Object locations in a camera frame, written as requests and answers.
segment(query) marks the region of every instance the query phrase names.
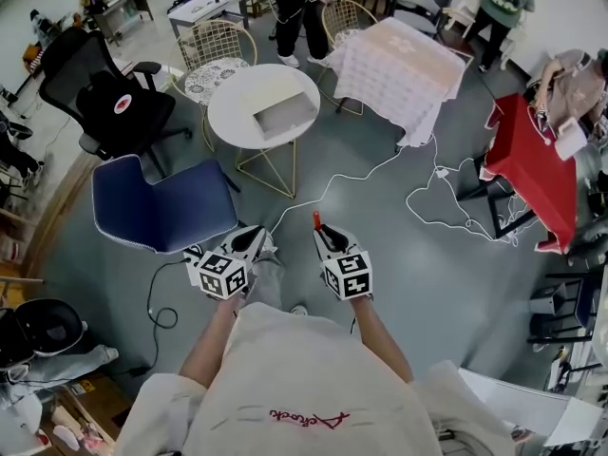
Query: wooden strip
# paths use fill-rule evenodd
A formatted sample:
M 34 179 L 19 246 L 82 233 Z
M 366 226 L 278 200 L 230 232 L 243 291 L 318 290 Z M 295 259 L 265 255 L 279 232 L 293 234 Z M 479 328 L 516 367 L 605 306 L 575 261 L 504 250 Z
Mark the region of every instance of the wooden strip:
M 81 152 L 71 165 L 38 221 L 21 265 L 22 276 L 38 276 L 45 254 L 59 228 L 93 169 L 101 162 L 102 160 L 97 156 Z

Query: gray floor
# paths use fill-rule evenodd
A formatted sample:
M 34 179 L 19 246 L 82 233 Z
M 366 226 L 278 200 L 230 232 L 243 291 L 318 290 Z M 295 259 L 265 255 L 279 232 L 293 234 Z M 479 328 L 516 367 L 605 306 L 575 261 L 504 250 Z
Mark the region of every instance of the gray floor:
M 259 62 L 276 62 L 274 43 L 267 39 L 270 16 L 252 24 L 259 48 Z M 298 42 L 304 60 L 306 43 Z M 318 69 L 304 66 L 315 77 Z M 484 76 L 492 92 L 501 96 L 521 90 L 512 71 L 492 71 Z M 177 137 L 159 147 L 173 172 L 210 156 L 200 137 L 200 111 L 196 104 L 177 96 L 172 124 L 196 130 L 187 142 Z M 435 127 L 438 163 L 456 166 L 463 158 L 480 154 L 493 132 L 484 129 L 492 98 L 480 82 L 476 66 L 466 74 L 458 100 L 444 105 Z M 335 173 L 361 176 L 393 155 L 400 131 L 366 109 L 363 117 L 336 115 L 328 102 L 313 127 L 298 141 L 297 199 L 291 201 L 264 188 L 233 168 L 236 149 L 215 137 L 217 157 L 224 170 L 242 187 L 236 196 L 239 217 L 248 224 L 272 227 L 287 206 L 318 198 Z M 287 157 L 287 150 L 274 152 Z M 313 209 L 324 221 L 355 233 L 369 250 L 374 267 L 375 308 L 408 357 L 417 376 L 432 364 L 451 359 L 471 369 L 501 376 L 520 350 L 527 333 L 526 299 L 553 255 L 534 253 L 534 244 L 545 237 L 537 223 L 520 235 L 519 247 L 491 243 L 463 231 L 426 226 L 406 207 L 405 197 L 426 184 L 432 170 L 433 144 L 408 148 L 379 169 L 369 180 L 338 179 L 327 198 L 287 214 L 275 233 L 279 256 L 287 265 L 283 283 L 284 304 L 305 302 L 312 314 L 324 315 L 348 327 L 351 308 L 339 303 L 319 278 L 313 244 Z M 146 171 L 151 180 L 156 174 Z M 458 190 L 475 184 L 469 162 L 450 176 Z M 434 181 L 411 204 L 426 219 L 464 222 L 447 187 Z M 491 231 L 484 199 L 467 204 L 473 217 Z M 145 312 L 150 278 L 160 265 L 180 256 L 156 256 L 131 249 L 103 237 L 95 229 L 87 187 L 69 214 L 44 266 L 48 281 L 45 295 L 70 302 L 108 345 L 117 347 L 121 359 L 110 367 L 121 371 L 151 363 L 154 354 L 152 324 Z M 161 353 L 155 371 L 176 371 L 215 308 L 215 302 L 190 287 L 185 267 L 170 267 L 155 284 L 153 306 L 175 308 L 180 322 L 170 332 L 160 332 Z M 122 377 L 133 392 L 142 379 Z

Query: blue chair backrest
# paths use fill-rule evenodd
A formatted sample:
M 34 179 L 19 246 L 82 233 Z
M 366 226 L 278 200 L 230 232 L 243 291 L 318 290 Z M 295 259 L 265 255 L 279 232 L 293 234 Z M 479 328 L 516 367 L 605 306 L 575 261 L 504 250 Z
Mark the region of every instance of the blue chair backrest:
M 100 232 L 132 246 L 162 247 L 154 190 L 143 177 L 138 156 L 98 166 L 92 183 L 93 214 Z

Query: white tablecloth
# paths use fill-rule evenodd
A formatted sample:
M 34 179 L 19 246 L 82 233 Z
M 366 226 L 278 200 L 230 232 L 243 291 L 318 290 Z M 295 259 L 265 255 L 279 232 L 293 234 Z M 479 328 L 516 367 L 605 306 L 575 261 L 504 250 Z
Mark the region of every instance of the white tablecloth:
M 456 98 L 465 62 L 394 18 L 357 33 L 328 57 L 333 96 L 353 98 L 406 130 L 400 146 L 423 145 L 441 104 Z

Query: red tablecloth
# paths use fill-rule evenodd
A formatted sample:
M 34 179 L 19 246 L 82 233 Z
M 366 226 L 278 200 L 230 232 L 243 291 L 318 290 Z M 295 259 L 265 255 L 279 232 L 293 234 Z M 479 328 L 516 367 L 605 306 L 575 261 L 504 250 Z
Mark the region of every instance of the red tablecloth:
M 493 127 L 496 123 L 498 133 L 485 156 L 485 169 L 507 179 L 550 232 L 549 241 L 539 244 L 540 249 L 552 250 L 554 243 L 553 250 L 563 252 L 576 230 L 574 159 L 562 161 L 553 144 L 544 142 L 530 121 L 528 103 L 520 94 L 496 101 L 487 125 Z

